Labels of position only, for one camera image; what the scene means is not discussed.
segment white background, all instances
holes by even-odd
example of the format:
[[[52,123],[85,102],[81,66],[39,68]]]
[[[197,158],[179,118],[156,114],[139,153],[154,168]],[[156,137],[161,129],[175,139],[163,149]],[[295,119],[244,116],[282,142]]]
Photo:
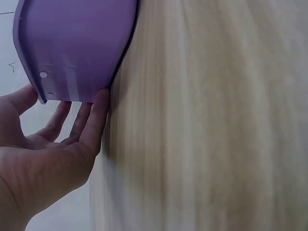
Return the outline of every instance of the white background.
[[[0,0],[0,13],[14,12],[18,0]],[[12,26],[14,14],[0,15],[0,95],[9,94],[28,83],[13,46]],[[41,129],[53,114],[58,102],[46,105],[37,103],[21,117],[25,135]],[[73,108],[67,119],[60,140],[66,138],[76,117],[79,104]],[[73,191],[42,213],[36,215],[26,231],[89,231],[90,183]]]

